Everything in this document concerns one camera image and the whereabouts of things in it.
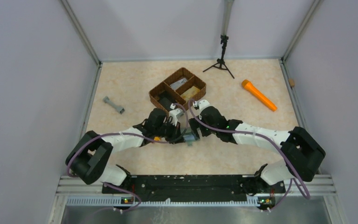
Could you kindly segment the green card holder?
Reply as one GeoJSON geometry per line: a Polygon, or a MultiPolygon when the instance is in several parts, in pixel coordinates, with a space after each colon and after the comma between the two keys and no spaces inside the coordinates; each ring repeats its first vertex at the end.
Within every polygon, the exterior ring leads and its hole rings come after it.
{"type": "Polygon", "coordinates": [[[188,146],[192,146],[194,142],[200,139],[200,136],[198,131],[190,131],[183,135],[183,139],[188,146]]]}

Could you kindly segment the grey card in basket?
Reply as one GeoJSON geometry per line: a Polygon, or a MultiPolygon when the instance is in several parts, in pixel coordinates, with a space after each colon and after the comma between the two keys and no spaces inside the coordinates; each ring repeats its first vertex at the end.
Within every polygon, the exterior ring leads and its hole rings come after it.
{"type": "Polygon", "coordinates": [[[170,84],[170,87],[175,91],[178,88],[180,88],[182,85],[184,85],[187,81],[188,81],[188,79],[183,77],[183,78],[175,81],[174,83],[170,84]]]}

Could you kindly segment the gold card in basket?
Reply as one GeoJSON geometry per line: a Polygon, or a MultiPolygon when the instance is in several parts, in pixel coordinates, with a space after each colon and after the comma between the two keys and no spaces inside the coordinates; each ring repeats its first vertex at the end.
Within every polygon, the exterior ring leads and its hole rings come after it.
{"type": "Polygon", "coordinates": [[[188,101],[192,98],[194,98],[194,96],[200,92],[200,89],[197,88],[196,86],[192,86],[191,88],[189,88],[188,90],[186,90],[184,93],[182,93],[180,96],[185,100],[188,101]]]}

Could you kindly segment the black mini tripod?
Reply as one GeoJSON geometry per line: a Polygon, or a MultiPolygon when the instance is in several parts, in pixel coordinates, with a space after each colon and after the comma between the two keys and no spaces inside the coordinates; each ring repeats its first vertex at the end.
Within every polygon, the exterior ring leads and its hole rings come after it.
{"type": "Polygon", "coordinates": [[[206,68],[205,70],[203,70],[202,72],[206,72],[208,71],[209,69],[211,68],[216,68],[216,69],[219,69],[219,70],[224,70],[224,71],[227,71],[230,76],[235,79],[234,75],[232,74],[232,72],[230,71],[230,69],[226,66],[226,62],[224,60],[224,56],[225,56],[225,53],[226,53],[226,48],[227,48],[227,42],[229,40],[229,37],[226,36],[226,35],[221,35],[220,36],[220,43],[222,45],[221,47],[221,56],[220,58],[218,58],[216,60],[216,63],[209,66],[208,68],[206,68]]]}

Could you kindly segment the grey plastic connector piece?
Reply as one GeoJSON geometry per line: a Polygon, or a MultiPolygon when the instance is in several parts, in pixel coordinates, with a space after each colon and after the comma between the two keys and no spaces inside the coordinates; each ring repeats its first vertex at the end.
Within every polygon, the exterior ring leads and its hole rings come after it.
{"type": "Polygon", "coordinates": [[[114,102],[112,102],[109,97],[105,96],[103,98],[103,102],[110,105],[112,108],[114,108],[119,114],[123,114],[125,112],[125,109],[120,106],[120,105],[116,105],[114,102]]]}

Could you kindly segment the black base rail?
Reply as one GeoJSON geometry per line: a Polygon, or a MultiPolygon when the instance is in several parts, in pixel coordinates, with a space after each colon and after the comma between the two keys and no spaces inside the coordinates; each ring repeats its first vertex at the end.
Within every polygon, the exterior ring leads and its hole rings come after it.
{"type": "Polygon", "coordinates": [[[272,186],[253,175],[133,175],[121,189],[142,202],[241,202],[257,194],[285,193],[283,182],[272,186]]]}

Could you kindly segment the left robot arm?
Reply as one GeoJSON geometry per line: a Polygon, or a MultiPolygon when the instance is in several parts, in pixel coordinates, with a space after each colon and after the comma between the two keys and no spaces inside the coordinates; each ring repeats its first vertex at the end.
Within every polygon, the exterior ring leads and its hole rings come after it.
{"type": "Polygon", "coordinates": [[[119,165],[109,165],[114,153],[149,143],[176,144],[184,142],[178,118],[185,114],[184,106],[174,103],[166,114],[155,108],[140,124],[116,133],[86,132],[65,160],[67,174],[79,177],[85,184],[107,182],[120,193],[131,187],[129,172],[119,165]]]}

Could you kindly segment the brown wicker divided basket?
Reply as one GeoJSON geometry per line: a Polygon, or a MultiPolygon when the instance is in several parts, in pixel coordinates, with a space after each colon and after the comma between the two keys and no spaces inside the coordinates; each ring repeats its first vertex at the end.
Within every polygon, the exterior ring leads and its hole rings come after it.
{"type": "Polygon", "coordinates": [[[188,101],[185,101],[180,95],[184,93],[186,90],[188,90],[189,88],[191,88],[192,86],[196,86],[197,88],[200,89],[200,92],[197,93],[192,99],[199,100],[205,96],[207,90],[207,84],[197,75],[192,73],[190,70],[188,70],[185,67],[182,67],[176,70],[174,73],[172,73],[170,76],[168,76],[166,79],[164,79],[162,82],[160,82],[158,85],[156,85],[149,91],[150,101],[156,108],[161,109],[166,114],[168,114],[169,111],[164,109],[163,106],[158,102],[158,95],[163,91],[167,91],[176,100],[176,103],[184,106],[185,109],[188,110],[188,105],[187,105],[188,101]],[[174,83],[175,81],[183,77],[187,78],[188,81],[180,88],[174,91],[170,87],[170,84],[174,83]]]}

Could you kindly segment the grey pole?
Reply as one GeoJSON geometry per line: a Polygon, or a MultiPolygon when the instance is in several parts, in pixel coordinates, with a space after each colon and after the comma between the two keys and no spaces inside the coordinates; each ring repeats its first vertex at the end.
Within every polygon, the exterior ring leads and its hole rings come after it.
{"type": "Polygon", "coordinates": [[[224,0],[224,12],[221,26],[221,36],[227,35],[227,30],[230,22],[230,16],[233,8],[234,0],[224,0]]]}

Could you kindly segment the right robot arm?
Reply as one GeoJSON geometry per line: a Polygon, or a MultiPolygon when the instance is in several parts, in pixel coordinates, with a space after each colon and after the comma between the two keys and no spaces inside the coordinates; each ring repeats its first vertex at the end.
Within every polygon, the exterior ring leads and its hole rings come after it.
{"type": "Polygon", "coordinates": [[[296,126],[291,131],[271,130],[226,119],[207,100],[191,99],[188,105],[199,111],[194,119],[202,136],[213,134],[223,142],[260,147],[282,157],[278,162],[262,165],[256,172],[255,187],[260,192],[268,192],[274,184],[292,178],[312,181],[326,156],[323,148],[302,127],[296,126]]]}

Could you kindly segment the orange flashlight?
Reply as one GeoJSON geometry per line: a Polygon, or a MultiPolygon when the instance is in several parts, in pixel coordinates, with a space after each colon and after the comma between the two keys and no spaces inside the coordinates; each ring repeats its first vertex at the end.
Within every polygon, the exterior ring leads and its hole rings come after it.
{"type": "Polygon", "coordinates": [[[277,106],[269,100],[263,93],[261,93],[249,80],[245,79],[242,81],[241,86],[256,97],[261,103],[272,111],[277,110],[277,106]]]}

